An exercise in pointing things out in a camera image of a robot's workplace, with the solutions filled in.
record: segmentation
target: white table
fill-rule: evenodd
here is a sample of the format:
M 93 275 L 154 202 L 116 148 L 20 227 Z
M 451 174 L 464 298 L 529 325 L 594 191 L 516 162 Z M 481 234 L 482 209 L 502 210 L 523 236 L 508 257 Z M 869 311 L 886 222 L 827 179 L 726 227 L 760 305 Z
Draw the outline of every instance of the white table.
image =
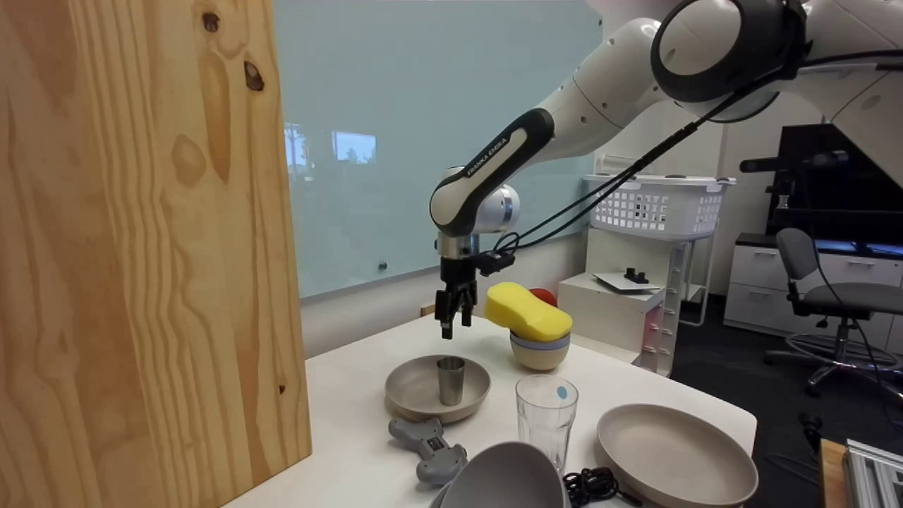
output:
M 473 457 L 516 440 L 515 381 L 535 371 L 515 363 L 508 329 L 475 318 L 475 326 L 457 326 L 447 342 L 439 322 L 427 316 L 310 359 L 315 455 L 234 498 L 233 508 L 427 508 L 436 490 L 419 488 L 419 457 L 391 440 L 385 381 L 409 359 L 449 352 L 481 361 L 492 390 L 473 421 L 447 429 L 447 440 L 464 442 Z M 597 422 L 618 404 L 677 407 L 729 431 L 746 452 L 753 449 L 750 412 L 616 361 L 581 339 L 574 342 L 557 375 L 571 378 L 581 392 L 568 471 L 600 466 Z

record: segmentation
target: glass cup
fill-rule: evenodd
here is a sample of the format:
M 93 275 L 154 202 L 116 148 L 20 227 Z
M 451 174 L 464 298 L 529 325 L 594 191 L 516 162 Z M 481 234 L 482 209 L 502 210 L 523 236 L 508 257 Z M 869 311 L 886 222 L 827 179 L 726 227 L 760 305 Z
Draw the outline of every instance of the glass cup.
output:
M 515 392 L 520 440 L 546 452 L 561 477 L 580 390 L 564 378 L 523 378 Z

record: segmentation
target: sponge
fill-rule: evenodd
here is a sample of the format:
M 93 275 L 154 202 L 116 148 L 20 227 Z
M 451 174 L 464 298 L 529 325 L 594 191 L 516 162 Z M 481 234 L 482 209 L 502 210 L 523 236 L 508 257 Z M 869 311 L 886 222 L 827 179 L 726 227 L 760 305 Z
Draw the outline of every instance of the sponge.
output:
M 485 289 L 485 318 L 529 342 L 557 342 L 574 326 L 564 311 L 516 282 L 498 282 Z

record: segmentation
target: white basket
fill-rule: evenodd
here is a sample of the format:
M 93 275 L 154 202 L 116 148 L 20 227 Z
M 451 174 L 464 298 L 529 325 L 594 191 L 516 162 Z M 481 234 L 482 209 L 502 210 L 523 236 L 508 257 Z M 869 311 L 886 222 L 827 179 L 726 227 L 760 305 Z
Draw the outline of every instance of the white basket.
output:
M 697 239 L 718 225 L 734 178 L 639 174 L 594 209 L 597 227 L 649 239 Z

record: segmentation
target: wood grain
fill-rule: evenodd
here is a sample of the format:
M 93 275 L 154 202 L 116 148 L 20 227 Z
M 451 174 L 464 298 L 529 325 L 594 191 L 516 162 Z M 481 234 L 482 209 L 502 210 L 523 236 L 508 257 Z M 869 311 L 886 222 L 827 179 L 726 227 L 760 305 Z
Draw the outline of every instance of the wood grain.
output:
M 0 0 L 0 505 L 310 455 L 272 4 Z

